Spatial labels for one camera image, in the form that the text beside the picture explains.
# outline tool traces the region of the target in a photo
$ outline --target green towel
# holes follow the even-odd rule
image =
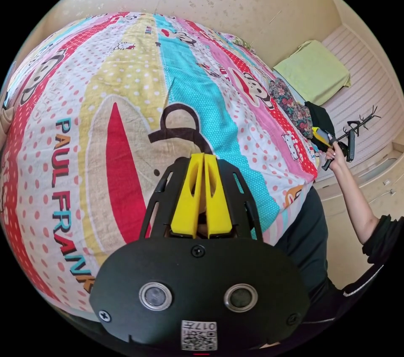
[[[306,100],[321,106],[343,86],[351,86],[351,75],[333,53],[319,41],[310,40],[274,69]]]

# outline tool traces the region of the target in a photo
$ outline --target hand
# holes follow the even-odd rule
[[[334,142],[333,148],[328,148],[328,151],[325,154],[325,158],[327,160],[329,160],[329,159],[333,160],[330,164],[330,169],[334,173],[337,170],[346,166],[344,154],[342,153],[342,150],[341,150],[340,146],[338,145],[337,141]]]

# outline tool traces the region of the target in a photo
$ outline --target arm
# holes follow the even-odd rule
[[[334,143],[334,150],[328,150],[327,159],[334,159],[331,162],[330,169],[334,172],[342,190],[356,236],[360,243],[364,245],[374,232],[379,219],[373,214],[362,191],[356,184],[337,142]]]

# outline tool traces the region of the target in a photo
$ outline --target camera lens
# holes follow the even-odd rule
[[[172,301],[170,290],[159,282],[149,282],[139,291],[140,302],[152,311],[164,311]]]
[[[258,294],[249,284],[236,284],[230,287],[224,295],[224,303],[233,312],[247,312],[258,301]]]

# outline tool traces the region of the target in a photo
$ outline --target bed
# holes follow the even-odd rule
[[[192,153],[240,169],[276,244],[319,154],[268,96],[274,78],[239,38],[159,14],[93,16],[36,47],[8,87],[0,178],[3,229],[41,295],[97,320],[99,267],[138,239],[159,178]]]

